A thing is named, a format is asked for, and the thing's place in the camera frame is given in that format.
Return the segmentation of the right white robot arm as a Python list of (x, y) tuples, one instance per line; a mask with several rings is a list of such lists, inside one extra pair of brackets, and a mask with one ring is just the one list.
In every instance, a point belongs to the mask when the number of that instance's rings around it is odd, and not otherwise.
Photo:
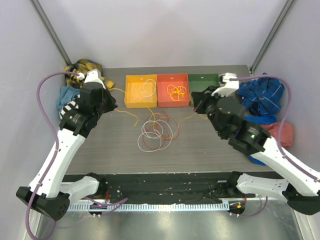
[(314, 215), (320, 211), (320, 174), (277, 144), (257, 123), (244, 118), (245, 108), (235, 98), (219, 96), (209, 86), (191, 93), (194, 111), (205, 114), (217, 135), (238, 152), (252, 156), (272, 168), (280, 179), (234, 171), (225, 184), (233, 198), (263, 195), (286, 202), (295, 211)]

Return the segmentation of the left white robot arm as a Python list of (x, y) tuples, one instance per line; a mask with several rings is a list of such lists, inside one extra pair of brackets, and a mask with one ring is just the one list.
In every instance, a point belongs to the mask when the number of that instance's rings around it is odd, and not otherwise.
[(61, 185), (73, 157), (100, 117), (117, 107), (110, 92), (98, 82), (83, 85), (77, 105), (77, 109), (64, 114), (59, 124), (59, 146), (51, 149), (31, 183), (16, 192), (24, 204), (31, 203), (31, 209), (54, 221), (60, 220), (73, 203), (90, 195), (100, 200), (107, 192), (106, 179), (92, 172), (69, 186)]

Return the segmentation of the black white striped cloth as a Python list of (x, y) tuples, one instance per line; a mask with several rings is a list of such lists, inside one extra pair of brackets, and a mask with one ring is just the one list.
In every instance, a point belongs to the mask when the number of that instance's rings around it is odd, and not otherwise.
[(71, 111), (71, 110), (78, 110), (79, 109), (79, 105), (77, 103), (77, 99), (74, 99), (72, 101), (70, 101), (69, 103), (67, 103), (66, 105), (64, 105), (62, 107), (62, 109), (59, 111), (59, 119), (62, 120), (63, 116)]

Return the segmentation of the teal cloth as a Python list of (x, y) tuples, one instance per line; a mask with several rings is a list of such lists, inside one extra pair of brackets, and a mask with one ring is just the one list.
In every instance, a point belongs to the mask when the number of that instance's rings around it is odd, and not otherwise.
[(62, 86), (60, 89), (60, 94), (55, 102), (58, 111), (71, 102), (77, 95), (80, 94), (80, 89), (74, 88), (72, 86)]

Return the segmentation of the yellow plaid cloth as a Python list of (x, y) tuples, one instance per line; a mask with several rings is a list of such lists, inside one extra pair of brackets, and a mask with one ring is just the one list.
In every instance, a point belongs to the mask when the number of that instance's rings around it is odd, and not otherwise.
[[(71, 64), (69, 66), (67, 66), (64, 71), (65, 72), (73, 72), (73, 73), (77, 73), (77, 74), (84, 74), (84, 76), (87, 76), (87, 73), (91, 70), (97, 69), (100, 71), (100, 79), (103, 81), (104, 85), (108, 88), (111, 89), (112, 87), (115, 86), (115, 83), (111, 80), (109, 80), (108, 78), (104, 77), (103, 74), (103, 67), (101, 64), (94, 62), (92, 60), (89, 59), (79, 59), (76, 63)], [(69, 87), (73, 87), (76, 89), (80, 89), (83, 87), (84, 84), (84, 79), (79, 79), (76, 75), (74, 74), (66, 74), (65, 75), (65, 82), (66, 85)]]

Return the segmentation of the blue plaid cloth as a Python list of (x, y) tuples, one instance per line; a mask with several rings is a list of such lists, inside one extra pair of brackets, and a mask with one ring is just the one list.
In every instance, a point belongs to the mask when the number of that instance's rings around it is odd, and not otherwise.
[(281, 109), (285, 86), (273, 77), (240, 78), (236, 93), (246, 110), (256, 117), (275, 115)]

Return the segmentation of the green plastic bin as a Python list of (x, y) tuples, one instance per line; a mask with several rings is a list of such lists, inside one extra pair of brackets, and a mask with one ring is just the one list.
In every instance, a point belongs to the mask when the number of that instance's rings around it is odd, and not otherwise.
[(219, 87), (219, 75), (217, 73), (208, 74), (188, 74), (189, 92), (202, 92), (209, 86)]

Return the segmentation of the bright blue cloth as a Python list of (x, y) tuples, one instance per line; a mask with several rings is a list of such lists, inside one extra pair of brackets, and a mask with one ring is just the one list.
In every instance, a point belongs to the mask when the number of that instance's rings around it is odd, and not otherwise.
[[(244, 117), (244, 119), (247, 121), (256, 123), (258, 125), (271, 125), (271, 124), (274, 124), (277, 122), (277, 117), (273, 114), (266, 114), (263, 116), (249, 116), (249, 115), (247, 115)], [(253, 158), (250, 155), (248, 156), (248, 159), (256, 165), (266, 166), (265, 163), (263, 163), (262, 161), (260, 161), (256, 158)]]

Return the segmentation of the yellow plastic bin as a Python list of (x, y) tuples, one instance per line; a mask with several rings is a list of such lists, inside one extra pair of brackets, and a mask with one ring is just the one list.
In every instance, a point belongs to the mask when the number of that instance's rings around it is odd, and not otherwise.
[(128, 109), (156, 108), (157, 75), (127, 75), (124, 103)]

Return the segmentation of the red plastic bin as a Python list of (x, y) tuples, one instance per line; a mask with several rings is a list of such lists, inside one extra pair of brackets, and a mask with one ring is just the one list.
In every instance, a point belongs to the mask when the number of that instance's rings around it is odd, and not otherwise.
[(186, 73), (157, 75), (159, 108), (181, 108), (190, 104), (189, 80)]

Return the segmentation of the left aluminium frame post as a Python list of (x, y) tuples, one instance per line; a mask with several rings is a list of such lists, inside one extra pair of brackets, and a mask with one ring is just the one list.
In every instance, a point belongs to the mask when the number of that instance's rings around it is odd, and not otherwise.
[(42, 22), (47, 34), (49, 35), (50, 39), (52, 40), (54, 46), (56, 47), (58, 53), (62, 57), (65, 64), (71, 65), (72, 61), (69, 58), (65, 48), (62, 45), (62, 42), (60, 41), (54, 27), (51, 24), (51, 21), (49, 20), (47, 14), (45, 13), (41, 3), (39, 0), (30, 0), (29, 1), (36, 12), (37, 16), (39, 17), (40, 21)]

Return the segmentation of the aluminium frame post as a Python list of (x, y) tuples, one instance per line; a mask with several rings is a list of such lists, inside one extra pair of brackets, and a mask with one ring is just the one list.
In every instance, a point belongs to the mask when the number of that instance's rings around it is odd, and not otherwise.
[(257, 56), (255, 57), (252, 65), (249, 67), (249, 72), (253, 75), (255, 70), (260, 65), (261, 61), (263, 60), (265, 54), (267, 53), (269, 47), (271, 46), (273, 40), (276, 38), (276, 35), (280, 31), (283, 23), (285, 22), (286, 18), (290, 14), (292, 8), (294, 7), (296, 0), (286, 0), (283, 7), (281, 8), (279, 14), (277, 15), (270, 31), (268, 32), (267, 37), (265, 38), (261, 48)]
[(45, 13), (41, 3), (39, 0), (30, 0), (29, 1), (36, 12), (37, 16), (39, 17), (40, 21), (42, 22), (47, 34), (49, 35), (50, 39), (52, 40), (54, 46), (56, 47), (58, 53), (62, 57), (65, 64), (71, 65), (72, 61), (69, 58), (65, 48), (62, 45), (62, 42), (60, 41), (54, 27), (51, 24), (51, 21), (49, 20), (47, 14)]

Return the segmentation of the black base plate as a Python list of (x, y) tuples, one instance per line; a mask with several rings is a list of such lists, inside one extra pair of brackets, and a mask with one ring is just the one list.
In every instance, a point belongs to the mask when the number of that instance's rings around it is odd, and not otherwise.
[(111, 203), (127, 199), (127, 204), (137, 205), (215, 204), (222, 199), (255, 197), (228, 184), (231, 175), (230, 172), (100, 174), (103, 188), (86, 196)]

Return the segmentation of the right aluminium frame post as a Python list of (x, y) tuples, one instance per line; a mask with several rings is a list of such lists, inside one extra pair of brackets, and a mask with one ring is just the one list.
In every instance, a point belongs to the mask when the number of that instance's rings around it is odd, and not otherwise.
[(265, 54), (267, 53), (269, 47), (271, 46), (273, 40), (276, 38), (276, 35), (280, 31), (283, 23), (285, 22), (286, 18), (290, 14), (292, 8), (294, 7), (296, 0), (286, 0), (283, 7), (281, 8), (279, 14), (277, 15), (270, 31), (268, 32), (267, 37), (265, 38), (261, 48), (257, 56), (255, 57), (252, 65), (249, 67), (249, 72), (253, 75), (255, 70), (260, 65), (261, 61), (263, 60)]

